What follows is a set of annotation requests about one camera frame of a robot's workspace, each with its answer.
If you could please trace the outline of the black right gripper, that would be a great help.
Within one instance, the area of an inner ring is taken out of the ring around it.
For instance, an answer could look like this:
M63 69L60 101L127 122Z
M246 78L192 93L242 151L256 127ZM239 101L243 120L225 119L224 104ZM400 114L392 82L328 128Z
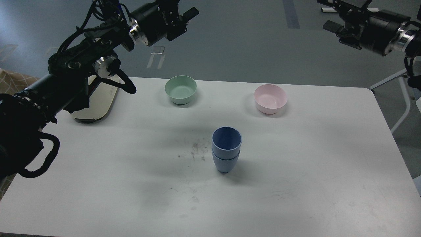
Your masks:
M328 20L323 29L334 33L341 44L362 50L366 49L381 56L392 51L413 56L413 21L407 15L381 10L371 12L371 0L318 0L319 4L337 11L344 25Z

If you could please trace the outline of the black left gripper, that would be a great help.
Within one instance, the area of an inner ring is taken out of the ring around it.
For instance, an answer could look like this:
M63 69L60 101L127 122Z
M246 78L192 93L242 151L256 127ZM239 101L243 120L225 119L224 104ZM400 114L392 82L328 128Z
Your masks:
M178 0L155 0L129 13L129 37L134 45L152 46L162 38L173 41L187 32L190 20L199 14L195 7L179 15Z

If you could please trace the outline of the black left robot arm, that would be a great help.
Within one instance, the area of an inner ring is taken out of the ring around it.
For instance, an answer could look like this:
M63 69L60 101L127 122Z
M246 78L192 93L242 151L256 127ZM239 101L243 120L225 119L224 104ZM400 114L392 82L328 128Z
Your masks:
M0 174L35 178L58 154L60 141L42 132L56 115L89 108L90 96L104 83L134 94L136 87L120 68L114 48L127 51L162 38L172 41L199 14L195 7L179 13L178 0L155 0L129 12L118 0L93 0L85 20L48 60L48 74L25 89L1 94Z

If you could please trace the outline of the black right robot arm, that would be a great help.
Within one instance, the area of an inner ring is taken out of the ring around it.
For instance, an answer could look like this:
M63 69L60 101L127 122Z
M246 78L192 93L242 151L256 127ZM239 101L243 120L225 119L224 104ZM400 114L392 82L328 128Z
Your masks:
M372 12L370 0L319 0L331 7L343 20L343 25L328 20L323 29L334 33L341 44L381 56L393 51L405 53L404 65L409 86L420 89L420 76L414 75L413 64L420 56L420 15L417 20L389 10Z

